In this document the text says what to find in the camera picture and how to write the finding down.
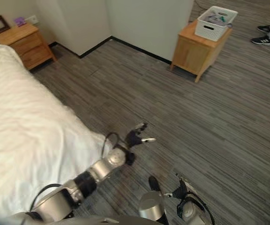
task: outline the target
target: person's foot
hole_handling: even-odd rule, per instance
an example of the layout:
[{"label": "person's foot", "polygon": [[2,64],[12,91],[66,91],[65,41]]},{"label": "person's foot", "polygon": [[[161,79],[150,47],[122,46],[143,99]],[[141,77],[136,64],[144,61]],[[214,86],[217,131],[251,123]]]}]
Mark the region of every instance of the person's foot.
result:
[{"label": "person's foot", "polygon": [[268,36],[256,37],[251,39],[251,42],[257,45],[270,45],[270,38]]},{"label": "person's foot", "polygon": [[257,29],[261,32],[264,32],[264,33],[270,32],[270,26],[258,26]]}]

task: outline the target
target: black baseboard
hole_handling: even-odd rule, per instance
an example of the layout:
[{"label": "black baseboard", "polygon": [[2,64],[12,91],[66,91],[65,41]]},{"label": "black baseboard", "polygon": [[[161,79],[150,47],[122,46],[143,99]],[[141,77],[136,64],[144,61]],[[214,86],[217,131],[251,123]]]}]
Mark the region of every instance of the black baseboard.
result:
[{"label": "black baseboard", "polygon": [[102,46],[103,44],[105,44],[106,42],[110,41],[112,39],[112,36],[108,37],[107,39],[103,40],[101,43],[97,44],[96,46],[94,46],[93,48],[89,49],[88,51],[86,51],[85,53],[83,53],[82,55],[79,55],[79,58],[84,58],[86,55],[90,54],[91,52],[93,52],[94,50],[96,50],[97,48],[99,48],[100,46]]},{"label": "black baseboard", "polygon": [[142,52],[142,53],[144,53],[144,54],[146,54],[146,55],[149,55],[149,56],[151,56],[151,57],[153,57],[153,58],[155,58],[155,59],[157,59],[157,60],[161,60],[161,61],[163,61],[163,62],[165,62],[165,63],[167,63],[167,64],[171,64],[171,61],[170,61],[170,60],[167,60],[167,59],[165,59],[165,58],[163,58],[163,57],[161,57],[161,56],[158,56],[158,55],[156,55],[156,54],[153,54],[153,53],[151,53],[151,52],[148,52],[148,51],[146,51],[146,50],[144,50],[144,49],[142,49],[142,48],[139,48],[139,47],[137,47],[137,46],[134,46],[134,45],[132,45],[132,44],[130,44],[130,43],[127,43],[127,42],[125,42],[125,41],[123,41],[123,40],[120,40],[120,39],[118,39],[118,38],[116,38],[116,37],[112,37],[112,39],[115,40],[115,41],[118,41],[118,42],[120,42],[120,43],[122,43],[122,44],[124,44],[124,45],[126,45],[126,46],[129,46],[129,47],[131,47],[131,48],[133,48],[133,49],[135,49],[135,50],[137,50],[137,51],[139,51],[139,52]]},{"label": "black baseboard", "polygon": [[56,46],[58,43],[56,42],[56,41],[54,41],[53,43],[50,43],[49,44],[49,47],[51,48],[51,47],[53,47],[53,46]]},{"label": "black baseboard", "polygon": [[56,45],[60,45],[60,46],[62,46],[63,48],[65,48],[65,49],[67,49],[68,51],[70,51],[72,54],[74,54],[74,55],[78,56],[80,59],[82,59],[82,58],[84,58],[86,55],[90,54],[91,52],[93,52],[94,50],[96,50],[97,48],[99,48],[100,46],[102,46],[103,44],[105,44],[106,42],[108,42],[108,41],[111,40],[111,39],[113,39],[113,40],[115,40],[115,41],[117,41],[117,42],[120,42],[120,43],[122,43],[122,44],[124,44],[124,45],[126,45],[126,46],[128,46],[128,47],[131,47],[131,48],[133,48],[133,49],[135,49],[135,50],[137,50],[137,51],[139,51],[139,52],[142,52],[142,53],[144,53],[144,54],[146,54],[146,55],[149,55],[149,56],[151,56],[151,57],[153,57],[153,58],[155,58],[155,59],[157,59],[157,60],[163,61],[163,62],[165,62],[165,63],[167,63],[167,64],[171,64],[171,61],[170,61],[170,60],[167,60],[167,59],[165,59],[165,58],[163,58],[163,57],[161,57],[161,56],[155,55],[155,54],[153,54],[153,53],[151,53],[151,52],[148,52],[148,51],[146,51],[146,50],[144,50],[144,49],[142,49],[142,48],[139,48],[139,47],[137,47],[137,46],[134,46],[134,45],[132,45],[132,44],[130,44],[130,43],[127,43],[127,42],[125,42],[125,41],[123,41],[123,40],[120,40],[120,39],[118,39],[118,38],[116,38],[116,37],[113,37],[113,36],[110,36],[110,37],[108,37],[107,39],[103,40],[101,43],[99,43],[99,44],[97,44],[96,46],[94,46],[93,48],[89,49],[88,51],[86,51],[86,52],[83,53],[82,55],[78,55],[77,53],[71,51],[70,49],[66,48],[65,46],[59,44],[59,43],[56,42],[56,41],[53,42],[53,43],[51,43],[51,44],[49,44],[49,47],[53,47],[53,46],[56,46]]}]

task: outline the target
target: nightstand drawer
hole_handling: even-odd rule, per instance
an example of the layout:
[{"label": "nightstand drawer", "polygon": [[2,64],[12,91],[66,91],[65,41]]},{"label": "nightstand drawer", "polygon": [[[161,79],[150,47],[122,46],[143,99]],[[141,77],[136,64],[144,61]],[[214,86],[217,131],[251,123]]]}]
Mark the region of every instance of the nightstand drawer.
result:
[{"label": "nightstand drawer", "polygon": [[44,45],[35,47],[21,56],[25,67],[28,69],[38,66],[49,58],[51,58],[51,54]]},{"label": "nightstand drawer", "polygon": [[16,41],[15,43],[11,44],[10,46],[14,48],[14,50],[17,52],[17,54],[22,55],[28,51],[30,51],[32,48],[35,48],[42,44],[41,39],[39,38],[37,32],[34,34],[31,34],[19,41]]}]

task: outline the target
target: white bed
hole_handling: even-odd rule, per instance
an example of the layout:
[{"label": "white bed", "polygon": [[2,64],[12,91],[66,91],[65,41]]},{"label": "white bed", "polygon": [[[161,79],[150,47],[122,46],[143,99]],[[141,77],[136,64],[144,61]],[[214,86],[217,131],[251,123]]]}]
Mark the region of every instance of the white bed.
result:
[{"label": "white bed", "polygon": [[0,216],[29,210],[41,188],[86,170],[103,141],[0,45]]}]

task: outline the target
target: gray carpet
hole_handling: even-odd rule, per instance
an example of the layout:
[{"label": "gray carpet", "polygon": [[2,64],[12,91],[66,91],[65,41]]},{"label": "gray carpet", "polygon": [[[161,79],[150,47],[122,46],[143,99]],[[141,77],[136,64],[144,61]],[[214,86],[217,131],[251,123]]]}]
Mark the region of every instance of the gray carpet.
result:
[{"label": "gray carpet", "polygon": [[[121,136],[147,121],[156,143],[134,149],[124,166],[90,196],[80,215],[137,215],[140,197],[155,175],[164,191],[182,174],[208,203],[217,224],[270,225],[270,46],[251,44],[270,23],[270,1],[199,1],[239,12],[216,63],[194,83],[181,69],[109,41],[83,59],[61,46],[58,62],[35,77],[75,110],[93,131]],[[199,8],[194,6],[192,18]],[[177,200],[166,199],[171,225],[183,224]]]}]

